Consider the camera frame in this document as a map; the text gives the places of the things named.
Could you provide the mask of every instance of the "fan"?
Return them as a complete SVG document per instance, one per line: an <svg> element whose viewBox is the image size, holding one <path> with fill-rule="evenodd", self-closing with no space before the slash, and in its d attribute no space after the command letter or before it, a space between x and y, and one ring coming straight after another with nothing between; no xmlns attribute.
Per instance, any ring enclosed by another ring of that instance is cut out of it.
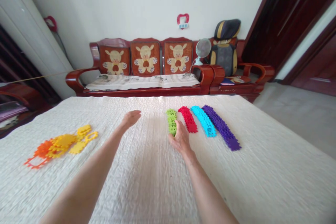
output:
<svg viewBox="0 0 336 224"><path fill-rule="evenodd" d="M207 38L201 39L196 45L197 58L195 59L194 65L203 65L201 58L205 58L209 55L211 51L211 42Z"/></svg>

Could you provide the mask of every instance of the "purple toy strip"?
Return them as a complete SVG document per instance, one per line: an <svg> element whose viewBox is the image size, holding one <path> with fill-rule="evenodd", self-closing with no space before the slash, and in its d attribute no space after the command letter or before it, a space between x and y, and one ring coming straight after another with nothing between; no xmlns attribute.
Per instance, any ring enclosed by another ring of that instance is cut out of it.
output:
<svg viewBox="0 0 336 224"><path fill-rule="evenodd" d="M204 105L203 108L204 112L208 115L211 122L214 124L216 129L224 138L224 141L232 151L238 151L241 149L241 146L238 143L238 140L232 134L227 124L223 121L223 119L214 111L214 109L208 105Z"/></svg>

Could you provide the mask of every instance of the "wooden chair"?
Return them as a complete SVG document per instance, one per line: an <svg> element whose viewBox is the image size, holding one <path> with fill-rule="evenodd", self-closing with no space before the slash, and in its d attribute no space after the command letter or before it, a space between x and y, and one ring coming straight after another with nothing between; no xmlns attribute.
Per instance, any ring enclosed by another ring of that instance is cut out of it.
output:
<svg viewBox="0 0 336 224"><path fill-rule="evenodd" d="M16 101L28 108L18 116L18 122L10 128L0 129L0 138L7 136L14 129L32 121L37 115L51 109L45 99L35 89L22 84L8 84L0 87L0 95L13 97Z"/></svg>
<svg viewBox="0 0 336 224"><path fill-rule="evenodd" d="M238 68L244 70L243 76L250 77L251 70L257 73L259 78L254 83L239 83L231 86L220 85L225 77L225 71L221 66L211 65L214 78L210 85L209 94L236 94L245 96L249 102L253 103L254 100L260 95L260 92L264 89L264 85L267 81L274 77L275 71L272 66L262 65L257 63L244 63L242 61L242 52L244 49L245 40L238 40L236 50L238 58Z"/></svg>

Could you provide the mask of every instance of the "wooden door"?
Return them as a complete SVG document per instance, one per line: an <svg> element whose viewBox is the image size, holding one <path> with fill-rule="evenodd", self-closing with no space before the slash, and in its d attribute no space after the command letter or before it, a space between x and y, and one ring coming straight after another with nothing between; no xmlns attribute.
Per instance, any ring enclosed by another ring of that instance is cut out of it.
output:
<svg viewBox="0 0 336 224"><path fill-rule="evenodd" d="M291 86L336 96L336 34L299 73Z"/></svg>
<svg viewBox="0 0 336 224"><path fill-rule="evenodd" d="M266 0L247 36L244 62L271 65L278 73L333 0Z"/></svg>

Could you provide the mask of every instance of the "armrest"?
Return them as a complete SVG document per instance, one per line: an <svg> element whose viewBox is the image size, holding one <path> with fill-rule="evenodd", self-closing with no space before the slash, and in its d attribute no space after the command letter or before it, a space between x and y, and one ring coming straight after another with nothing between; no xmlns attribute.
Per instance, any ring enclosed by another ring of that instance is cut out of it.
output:
<svg viewBox="0 0 336 224"><path fill-rule="evenodd" d="M210 65L194 65L191 69L192 73L195 74L198 81L201 83L201 93L200 95L208 95L210 84L214 79L214 73Z"/></svg>
<svg viewBox="0 0 336 224"><path fill-rule="evenodd" d="M255 82L256 84L265 84L270 79L272 79L275 75L274 68L269 65L261 65L261 64L256 64L256 63L239 63L238 65L244 66L243 76L246 76L246 77L250 75L252 67L257 67L261 70L259 79Z"/></svg>
<svg viewBox="0 0 336 224"><path fill-rule="evenodd" d="M219 65L211 65L211 68L214 72L211 86L219 86L224 80L225 70Z"/></svg>
<svg viewBox="0 0 336 224"><path fill-rule="evenodd" d="M26 85L8 84L0 88L0 95L14 97L23 103L25 107L31 110L38 110L46 106L50 106L42 97L42 95Z"/></svg>
<svg viewBox="0 0 336 224"><path fill-rule="evenodd" d="M65 77L65 82L71 87L76 93L82 93L84 90L83 85L79 82L79 77L82 73L99 70L98 66L88 68L88 69L79 69L68 73Z"/></svg>

